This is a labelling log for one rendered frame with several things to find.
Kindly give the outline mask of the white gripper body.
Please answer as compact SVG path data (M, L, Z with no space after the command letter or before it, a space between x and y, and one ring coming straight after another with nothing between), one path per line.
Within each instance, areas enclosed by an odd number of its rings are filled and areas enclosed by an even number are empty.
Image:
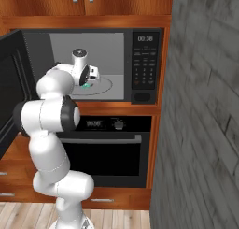
M100 79L99 69L96 66L90 65L89 80L99 80L99 79Z

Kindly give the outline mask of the black built-in oven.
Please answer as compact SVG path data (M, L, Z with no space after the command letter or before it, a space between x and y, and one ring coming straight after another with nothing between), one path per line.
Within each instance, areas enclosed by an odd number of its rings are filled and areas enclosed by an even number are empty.
M149 116L83 116L76 130L59 133L70 168L93 177L97 187L144 188Z

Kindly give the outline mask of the wide wooden drawer front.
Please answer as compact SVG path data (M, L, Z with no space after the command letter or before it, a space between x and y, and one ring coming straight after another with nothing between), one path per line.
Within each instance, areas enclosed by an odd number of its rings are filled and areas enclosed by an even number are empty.
M91 202L92 198L110 198L114 203ZM82 202L84 209L149 210L151 190L149 188L96 187L91 197Z

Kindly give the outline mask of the wooden appliance cabinet frame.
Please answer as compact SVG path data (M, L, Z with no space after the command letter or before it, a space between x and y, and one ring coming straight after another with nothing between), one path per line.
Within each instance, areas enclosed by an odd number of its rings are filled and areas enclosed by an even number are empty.
M84 115L148 115L151 117L151 132L148 153L148 171L146 187L152 190L155 171L155 159L157 155L157 143L159 124L162 108L162 92L164 85L164 74L166 69L166 56L170 34L171 17L160 16L23 16L23 17L1 17L0 36L15 29L113 29L113 28L161 28L162 49L160 52L160 65L158 67L159 77L157 79L156 103L149 105L132 105L125 102L96 103L86 102L79 105L80 112ZM50 196L41 195L42 202L30 203L53 203L55 199Z

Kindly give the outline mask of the wooden cupboard door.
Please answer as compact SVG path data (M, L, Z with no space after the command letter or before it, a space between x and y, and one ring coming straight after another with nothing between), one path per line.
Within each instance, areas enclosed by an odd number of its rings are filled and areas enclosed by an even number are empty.
M84 15L84 0L0 0L1 16Z
M84 0L87 15L170 15L173 0Z

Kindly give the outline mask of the black microwave door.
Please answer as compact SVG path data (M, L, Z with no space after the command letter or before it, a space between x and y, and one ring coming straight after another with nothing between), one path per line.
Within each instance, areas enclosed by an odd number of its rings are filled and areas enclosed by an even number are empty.
M36 98L22 30L0 36L0 160L20 131L14 123L15 106Z

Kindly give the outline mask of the black microwave oven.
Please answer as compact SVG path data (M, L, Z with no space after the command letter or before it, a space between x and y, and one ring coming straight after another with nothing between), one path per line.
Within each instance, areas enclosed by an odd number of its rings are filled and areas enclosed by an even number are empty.
M88 89L77 86L77 101L126 101L154 104L162 30L156 29L25 29L22 31L35 80L57 64L73 63L72 51L84 49L87 65L100 79Z

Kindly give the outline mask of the black oven door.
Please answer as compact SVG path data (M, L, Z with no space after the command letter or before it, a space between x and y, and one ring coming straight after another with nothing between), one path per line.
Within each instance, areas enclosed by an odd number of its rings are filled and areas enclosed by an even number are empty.
M149 133L76 132L61 138L123 139L142 137L140 144L63 143L70 169L93 177L96 187L145 188L148 170Z

